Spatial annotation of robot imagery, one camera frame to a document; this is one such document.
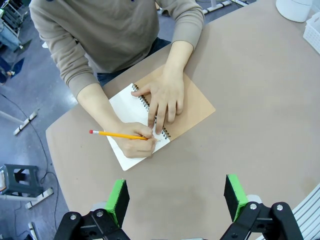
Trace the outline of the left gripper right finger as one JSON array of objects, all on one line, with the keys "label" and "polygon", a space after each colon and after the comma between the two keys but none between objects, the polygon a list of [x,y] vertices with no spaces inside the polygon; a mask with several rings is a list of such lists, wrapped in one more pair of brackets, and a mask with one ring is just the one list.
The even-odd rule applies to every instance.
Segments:
[{"label": "left gripper right finger", "polygon": [[276,202],[271,207],[249,201],[237,175],[225,179],[224,197],[232,224],[222,240],[247,240],[251,233],[262,234],[265,240],[302,240],[303,235],[291,207]]}]

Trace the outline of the person's left hand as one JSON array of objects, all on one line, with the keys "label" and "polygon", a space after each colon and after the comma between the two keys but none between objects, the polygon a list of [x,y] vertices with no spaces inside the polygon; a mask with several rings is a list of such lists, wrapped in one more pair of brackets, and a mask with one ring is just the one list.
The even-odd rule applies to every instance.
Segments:
[{"label": "person's left hand", "polygon": [[165,121],[173,123],[184,108],[184,69],[164,67],[161,75],[131,94],[135,97],[151,94],[148,126],[160,134]]}]

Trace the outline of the person's right hand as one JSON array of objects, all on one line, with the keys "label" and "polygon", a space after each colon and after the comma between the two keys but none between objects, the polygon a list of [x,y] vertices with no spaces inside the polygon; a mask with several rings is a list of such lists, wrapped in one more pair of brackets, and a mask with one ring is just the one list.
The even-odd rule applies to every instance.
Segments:
[{"label": "person's right hand", "polygon": [[112,128],[112,133],[145,137],[142,139],[128,139],[113,137],[123,154],[127,158],[144,158],[152,155],[155,150],[157,139],[153,135],[153,130],[139,122],[124,123],[118,122]]}]

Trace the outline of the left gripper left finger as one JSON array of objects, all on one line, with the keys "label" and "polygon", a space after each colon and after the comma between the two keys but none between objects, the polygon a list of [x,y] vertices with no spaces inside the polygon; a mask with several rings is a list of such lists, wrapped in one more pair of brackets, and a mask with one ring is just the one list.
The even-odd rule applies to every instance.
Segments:
[{"label": "left gripper left finger", "polygon": [[64,214],[55,240],[128,240],[122,229],[130,201],[125,179],[115,181],[106,203],[86,215],[75,211]]}]

